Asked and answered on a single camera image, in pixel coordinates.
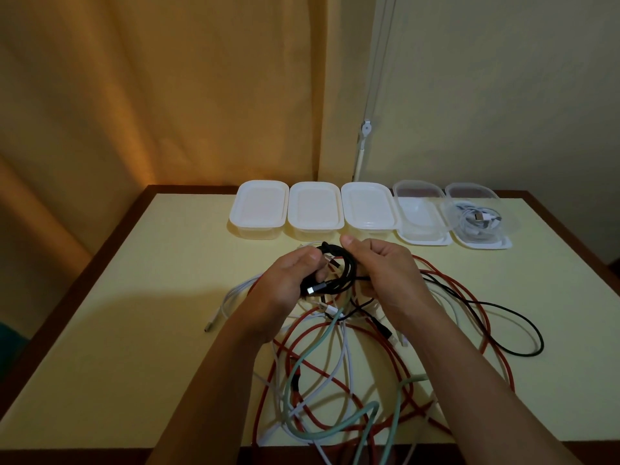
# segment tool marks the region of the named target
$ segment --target yellow tabletop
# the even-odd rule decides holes
[[[153,199],[0,422],[0,448],[156,444],[222,326],[220,319],[212,332],[203,331],[225,292],[300,244],[288,232],[271,241],[238,238],[228,224],[233,201],[233,195],[159,194]],[[523,200],[505,203],[522,224],[511,236],[512,249],[471,250],[456,243],[410,249],[480,300],[517,310],[538,326],[546,342],[542,355],[507,357],[517,395],[556,437],[620,438],[620,297]],[[389,240],[400,242],[394,234]],[[459,317],[478,344],[480,335],[462,312]],[[521,328],[490,317],[500,342],[514,350],[532,349]],[[396,379],[387,357],[362,336],[349,337],[355,393],[380,401],[389,414]],[[338,346],[337,339],[331,349],[325,343],[309,360],[329,369]],[[398,351],[411,372],[421,372],[413,349],[399,346]],[[491,350],[487,358],[498,366]],[[256,372],[266,375],[271,362],[266,345]],[[344,379],[343,372],[338,377]],[[302,389],[316,379],[304,371]],[[425,382],[416,389],[422,400],[431,386]],[[250,444],[261,390],[253,379],[244,445]],[[344,400],[332,398],[336,393],[328,387],[315,408],[323,422],[335,421],[341,411]],[[273,421],[268,402],[261,430]],[[419,427],[419,418],[401,425],[396,442],[411,442]],[[450,440],[431,427],[422,437],[423,442]],[[294,444],[281,430],[269,442]]]

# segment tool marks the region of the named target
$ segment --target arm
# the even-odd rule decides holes
[[[252,385],[254,359],[299,299],[304,277],[327,270],[321,251],[305,247],[279,258],[226,321],[148,460],[159,464],[234,464]]]
[[[370,275],[364,292],[379,299],[414,346],[469,464],[579,463],[434,300],[409,250],[379,240],[340,241]]]

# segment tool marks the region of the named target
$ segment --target left hand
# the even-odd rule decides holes
[[[315,271],[317,282],[324,281],[328,274],[327,260],[318,248],[304,246],[278,258],[229,321],[262,343],[271,341],[295,308],[301,281]]]

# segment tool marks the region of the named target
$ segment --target plastic container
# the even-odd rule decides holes
[[[239,235],[251,240],[277,238],[286,222],[288,192],[281,181],[254,180],[239,186],[229,217]]]
[[[449,245],[450,226],[441,216],[440,208],[446,203],[441,188],[425,181],[398,181],[394,201],[400,211],[398,235],[414,245]]]
[[[340,189],[314,181],[293,185],[288,195],[288,222],[298,240],[330,240],[345,225]]]
[[[348,231],[356,237],[385,238],[400,227],[396,203],[383,184],[347,183],[341,194]]]
[[[479,249],[512,246],[507,235],[520,228],[519,222],[491,189],[452,183],[446,187],[446,197],[442,213],[462,243]]]

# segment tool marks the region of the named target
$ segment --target table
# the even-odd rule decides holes
[[[203,327],[224,293],[299,245],[289,231],[272,241],[236,237],[227,223],[235,192],[144,190],[0,386],[0,460],[146,460],[213,341],[217,329],[206,334]],[[516,309],[538,325],[544,353],[508,359],[517,394],[556,437],[572,441],[582,460],[611,463],[620,453],[620,282],[529,193],[500,196],[522,223],[513,249],[409,248],[479,299]],[[400,242],[394,234],[389,240]],[[492,326],[507,345],[532,347],[508,321],[492,317]],[[472,327],[464,330],[479,340]],[[396,383],[382,352],[354,343],[363,359],[356,363],[356,385],[391,410]],[[421,367],[410,348],[399,350],[411,370]],[[270,362],[265,347],[255,370],[266,373]],[[368,368],[358,365],[365,362]],[[260,386],[252,386],[246,446]],[[430,386],[422,385],[424,391]],[[318,415],[329,420],[331,410],[320,408]],[[262,425],[273,419],[271,411],[267,407]],[[406,444],[418,426],[403,424],[396,442]],[[422,441],[439,445],[420,447],[418,459],[459,460],[445,444],[449,436],[428,429]],[[283,433],[270,444],[275,447],[244,450],[244,460],[320,463]]]

